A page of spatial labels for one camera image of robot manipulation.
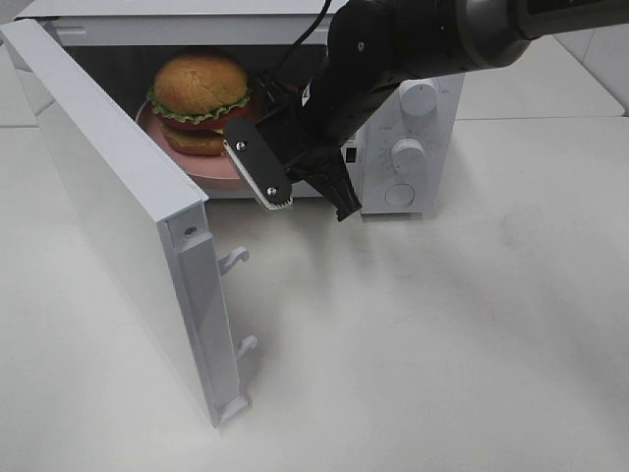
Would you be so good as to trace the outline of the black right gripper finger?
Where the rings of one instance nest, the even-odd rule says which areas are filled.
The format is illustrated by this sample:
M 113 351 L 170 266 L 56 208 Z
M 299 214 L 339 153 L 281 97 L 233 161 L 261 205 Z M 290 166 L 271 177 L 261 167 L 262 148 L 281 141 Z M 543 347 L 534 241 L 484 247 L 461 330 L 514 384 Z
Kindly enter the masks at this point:
M 319 147 L 309 152 L 300 160 L 300 175 L 334 206 L 338 221 L 362 207 L 340 148 Z
M 250 73 L 251 106 L 250 121 L 283 120 L 298 122 L 298 104 L 302 89 L 289 82 L 269 79 L 266 72 Z

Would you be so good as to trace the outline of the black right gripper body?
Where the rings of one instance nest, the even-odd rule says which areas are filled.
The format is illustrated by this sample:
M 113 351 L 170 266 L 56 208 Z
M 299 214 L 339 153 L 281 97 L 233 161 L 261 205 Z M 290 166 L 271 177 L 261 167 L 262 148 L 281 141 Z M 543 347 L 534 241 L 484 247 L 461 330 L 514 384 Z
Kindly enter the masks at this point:
M 392 43 L 328 44 L 301 87 L 298 122 L 264 120 L 257 127 L 291 183 L 304 181 L 300 160 L 316 148 L 340 148 L 392 94 L 404 76 Z

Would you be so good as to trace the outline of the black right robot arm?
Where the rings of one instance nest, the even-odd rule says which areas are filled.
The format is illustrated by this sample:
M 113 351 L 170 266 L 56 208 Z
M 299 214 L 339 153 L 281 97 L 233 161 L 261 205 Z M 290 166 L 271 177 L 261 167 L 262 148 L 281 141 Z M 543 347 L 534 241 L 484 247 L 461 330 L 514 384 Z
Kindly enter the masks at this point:
M 257 123 L 272 151 L 263 163 L 284 180 L 252 190 L 281 209 L 305 181 L 343 220 L 361 203 L 340 148 L 402 82 L 503 68 L 541 36 L 627 21 L 625 1 L 349 1 L 331 19 L 315 73 Z

